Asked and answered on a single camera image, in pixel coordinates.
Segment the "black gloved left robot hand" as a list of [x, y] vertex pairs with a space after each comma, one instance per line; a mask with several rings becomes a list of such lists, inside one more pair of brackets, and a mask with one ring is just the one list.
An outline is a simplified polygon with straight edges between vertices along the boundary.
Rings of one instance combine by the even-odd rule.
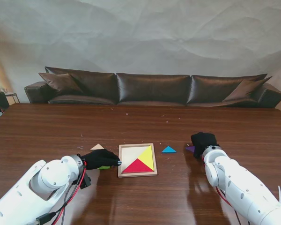
[[93, 150], [81, 156], [81, 159], [86, 162], [87, 170], [98, 169], [101, 166], [120, 166], [122, 164], [117, 155], [106, 149]]

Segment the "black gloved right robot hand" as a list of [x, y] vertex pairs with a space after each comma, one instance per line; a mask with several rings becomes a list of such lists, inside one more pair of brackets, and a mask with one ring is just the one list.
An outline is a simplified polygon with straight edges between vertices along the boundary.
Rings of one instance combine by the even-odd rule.
[[193, 156], [198, 159], [209, 146], [219, 146], [216, 137], [212, 133], [199, 132], [191, 136], [191, 141], [194, 146]]

